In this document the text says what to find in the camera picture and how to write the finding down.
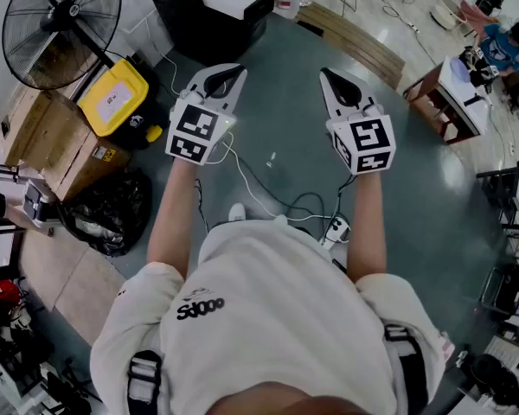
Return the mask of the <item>wooden table with white top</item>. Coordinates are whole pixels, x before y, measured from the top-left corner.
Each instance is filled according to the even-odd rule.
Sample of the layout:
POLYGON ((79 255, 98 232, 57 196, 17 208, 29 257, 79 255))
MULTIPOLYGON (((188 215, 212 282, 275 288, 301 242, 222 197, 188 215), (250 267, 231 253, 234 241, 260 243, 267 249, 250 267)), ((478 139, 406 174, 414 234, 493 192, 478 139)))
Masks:
POLYGON ((415 108, 447 144, 481 137, 490 122, 490 102, 464 107, 463 102, 481 93, 471 84, 455 79, 451 58, 407 87, 403 98, 415 108))

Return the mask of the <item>wooden plank platform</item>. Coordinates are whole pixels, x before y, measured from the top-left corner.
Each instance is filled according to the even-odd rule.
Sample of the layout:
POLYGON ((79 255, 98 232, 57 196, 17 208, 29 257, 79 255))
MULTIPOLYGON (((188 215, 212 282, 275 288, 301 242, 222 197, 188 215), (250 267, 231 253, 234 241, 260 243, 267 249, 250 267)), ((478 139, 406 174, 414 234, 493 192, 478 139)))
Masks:
POLYGON ((405 61, 363 29, 317 3, 301 8, 294 22, 360 62, 394 90, 398 88, 405 61))

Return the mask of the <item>large black standing fan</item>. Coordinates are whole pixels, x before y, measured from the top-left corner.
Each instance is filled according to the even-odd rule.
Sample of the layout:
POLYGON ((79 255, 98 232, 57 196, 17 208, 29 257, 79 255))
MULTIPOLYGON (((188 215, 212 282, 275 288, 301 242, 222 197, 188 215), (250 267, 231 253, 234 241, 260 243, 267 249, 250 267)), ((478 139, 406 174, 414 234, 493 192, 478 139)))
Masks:
POLYGON ((98 65, 118 27, 122 0, 10 0, 2 26, 10 72, 38 90, 69 86, 98 65))

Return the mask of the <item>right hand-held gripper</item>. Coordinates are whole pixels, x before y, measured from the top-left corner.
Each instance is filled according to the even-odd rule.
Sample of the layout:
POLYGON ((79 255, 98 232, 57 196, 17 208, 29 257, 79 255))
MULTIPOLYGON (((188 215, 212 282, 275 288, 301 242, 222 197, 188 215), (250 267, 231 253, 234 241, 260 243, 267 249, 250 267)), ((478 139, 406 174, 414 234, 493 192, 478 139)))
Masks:
POLYGON ((328 67, 319 79, 329 116, 335 117, 325 126, 349 172, 359 176, 389 169, 396 151, 394 130, 382 106, 374 105, 371 87, 352 73, 328 67))

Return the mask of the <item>person's left forearm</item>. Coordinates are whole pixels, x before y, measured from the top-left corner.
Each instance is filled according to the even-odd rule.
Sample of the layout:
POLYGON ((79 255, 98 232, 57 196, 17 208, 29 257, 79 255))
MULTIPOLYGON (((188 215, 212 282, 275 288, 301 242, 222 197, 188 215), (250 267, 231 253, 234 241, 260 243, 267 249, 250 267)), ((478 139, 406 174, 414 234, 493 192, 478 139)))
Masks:
POLYGON ((195 207, 193 163, 175 158, 151 231, 147 262, 175 268, 186 278, 189 269, 195 207))

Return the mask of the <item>white power adapter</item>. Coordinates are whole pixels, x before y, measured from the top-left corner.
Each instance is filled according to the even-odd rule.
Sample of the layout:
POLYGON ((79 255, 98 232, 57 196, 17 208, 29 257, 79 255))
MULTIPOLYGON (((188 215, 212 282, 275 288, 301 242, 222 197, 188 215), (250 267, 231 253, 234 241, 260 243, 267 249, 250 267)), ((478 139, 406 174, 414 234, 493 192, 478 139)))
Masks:
POLYGON ((329 251, 336 244, 345 244, 348 242, 349 230, 350 226, 347 220, 337 215, 331 220, 319 242, 324 249, 329 251))

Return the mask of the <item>black bin with yellow lid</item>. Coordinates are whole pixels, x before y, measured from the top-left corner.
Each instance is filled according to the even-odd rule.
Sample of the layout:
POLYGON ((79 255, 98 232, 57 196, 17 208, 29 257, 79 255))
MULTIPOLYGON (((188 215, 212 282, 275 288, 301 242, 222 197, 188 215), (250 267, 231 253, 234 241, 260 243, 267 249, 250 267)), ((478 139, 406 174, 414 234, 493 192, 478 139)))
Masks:
POLYGON ((149 67, 121 58, 90 85, 78 105, 97 136, 126 150, 143 150, 165 129, 159 89, 149 67))

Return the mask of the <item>round white basin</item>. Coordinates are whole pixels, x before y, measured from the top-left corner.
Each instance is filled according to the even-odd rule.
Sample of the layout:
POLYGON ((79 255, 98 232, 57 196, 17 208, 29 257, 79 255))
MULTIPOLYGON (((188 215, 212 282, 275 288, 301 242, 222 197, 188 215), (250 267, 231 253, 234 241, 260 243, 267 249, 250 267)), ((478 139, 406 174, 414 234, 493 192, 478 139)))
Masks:
POLYGON ((467 23, 464 12, 452 0, 436 0, 429 14, 441 28, 449 31, 467 23))

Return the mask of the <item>black metal shelf rack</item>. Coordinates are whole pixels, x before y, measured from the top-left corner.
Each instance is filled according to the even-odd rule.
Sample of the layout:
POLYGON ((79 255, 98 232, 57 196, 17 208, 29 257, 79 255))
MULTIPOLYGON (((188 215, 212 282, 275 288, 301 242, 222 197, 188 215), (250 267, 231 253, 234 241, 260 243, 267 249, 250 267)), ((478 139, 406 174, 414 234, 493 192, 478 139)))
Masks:
POLYGON ((519 162, 509 169, 477 174, 505 237, 505 259, 491 268, 480 296, 487 309, 519 317, 519 162))

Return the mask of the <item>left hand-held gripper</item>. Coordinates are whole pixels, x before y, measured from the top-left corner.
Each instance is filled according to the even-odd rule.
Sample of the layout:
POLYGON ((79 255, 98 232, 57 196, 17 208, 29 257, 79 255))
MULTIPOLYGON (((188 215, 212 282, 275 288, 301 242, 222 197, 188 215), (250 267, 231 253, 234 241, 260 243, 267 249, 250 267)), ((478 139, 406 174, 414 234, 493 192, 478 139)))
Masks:
POLYGON ((206 164, 236 124, 236 117, 224 112, 234 111, 246 78, 247 70, 239 63, 197 72, 170 111, 165 153, 195 165, 206 164))

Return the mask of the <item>small white appliance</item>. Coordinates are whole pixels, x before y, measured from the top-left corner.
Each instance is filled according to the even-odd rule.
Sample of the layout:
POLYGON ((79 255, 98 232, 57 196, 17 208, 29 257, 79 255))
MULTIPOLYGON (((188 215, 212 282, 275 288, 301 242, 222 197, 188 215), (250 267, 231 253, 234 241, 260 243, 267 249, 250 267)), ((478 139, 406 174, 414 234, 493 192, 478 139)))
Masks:
POLYGON ((36 227, 59 227, 58 205, 57 196, 44 180, 30 178, 26 181, 22 210, 36 227))

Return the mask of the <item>pale blue bowl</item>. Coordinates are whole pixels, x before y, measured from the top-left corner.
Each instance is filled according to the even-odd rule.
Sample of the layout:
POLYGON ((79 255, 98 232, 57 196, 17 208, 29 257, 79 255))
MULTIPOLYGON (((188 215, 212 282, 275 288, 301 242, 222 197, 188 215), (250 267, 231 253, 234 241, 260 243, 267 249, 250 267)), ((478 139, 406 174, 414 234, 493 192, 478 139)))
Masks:
POLYGON ((456 80, 463 83, 471 83, 474 87, 481 86, 478 73, 470 70, 460 58, 455 57, 451 59, 450 67, 456 80))

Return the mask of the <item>person's white T-shirt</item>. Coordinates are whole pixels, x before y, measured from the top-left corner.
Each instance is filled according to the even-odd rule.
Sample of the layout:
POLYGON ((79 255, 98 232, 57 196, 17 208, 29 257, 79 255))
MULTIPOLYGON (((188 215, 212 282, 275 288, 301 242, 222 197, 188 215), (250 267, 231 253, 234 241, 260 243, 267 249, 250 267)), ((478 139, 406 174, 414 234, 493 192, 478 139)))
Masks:
POLYGON ((215 227, 187 278, 154 262, 123 284, 90 360, 112 415, 129 414, 129 365, 145 349, 162 362, 161 415, 206 415, 267 382, 403 415, 407 397, 433 399, 445 371, 408 281, 354 283, 311 236, 267 220, 215 227))

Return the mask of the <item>person's right forearm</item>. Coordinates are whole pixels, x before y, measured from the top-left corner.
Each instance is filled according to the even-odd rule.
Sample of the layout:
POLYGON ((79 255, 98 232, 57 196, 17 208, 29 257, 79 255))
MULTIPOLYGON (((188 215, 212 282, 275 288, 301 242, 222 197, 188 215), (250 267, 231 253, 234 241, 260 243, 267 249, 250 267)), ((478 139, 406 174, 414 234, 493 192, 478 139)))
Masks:
POLYGON ((347 275, 354 283, 368 275, 387 272, 381 175, 359 175, 356 183, 346 265, 347 275))

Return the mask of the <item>brown cardboard box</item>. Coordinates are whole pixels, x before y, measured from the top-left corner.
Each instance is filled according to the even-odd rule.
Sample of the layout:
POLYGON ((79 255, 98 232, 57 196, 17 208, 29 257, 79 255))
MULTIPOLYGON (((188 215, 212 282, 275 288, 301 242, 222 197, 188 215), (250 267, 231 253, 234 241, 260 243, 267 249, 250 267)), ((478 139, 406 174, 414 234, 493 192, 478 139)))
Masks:
POLYGON ((37 171, 60 201, 131 160, 129 151, 93 132, 72 100, 26 86, 17 88, 0 119, 0 151, 5 164, 37 171))

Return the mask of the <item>black garbage bag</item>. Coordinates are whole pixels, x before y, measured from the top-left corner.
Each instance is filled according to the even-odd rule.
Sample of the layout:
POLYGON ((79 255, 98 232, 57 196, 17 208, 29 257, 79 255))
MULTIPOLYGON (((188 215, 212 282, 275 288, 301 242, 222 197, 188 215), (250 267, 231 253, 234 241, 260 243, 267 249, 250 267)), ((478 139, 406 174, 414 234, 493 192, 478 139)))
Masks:
POLYGON ((61 224, 109 257, 126 255, 151 217, 152 186, 140 169, 106 176, 57 207, 61 224))

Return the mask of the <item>red bag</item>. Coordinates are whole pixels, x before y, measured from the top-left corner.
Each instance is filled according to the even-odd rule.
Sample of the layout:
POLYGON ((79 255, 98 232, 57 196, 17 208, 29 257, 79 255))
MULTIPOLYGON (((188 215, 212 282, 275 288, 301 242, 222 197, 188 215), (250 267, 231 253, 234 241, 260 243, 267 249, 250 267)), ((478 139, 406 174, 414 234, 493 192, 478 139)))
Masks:
POLYGON ((21 292, 11 280, 0 280, 0 320, 5 319, 21 302, 21 292))

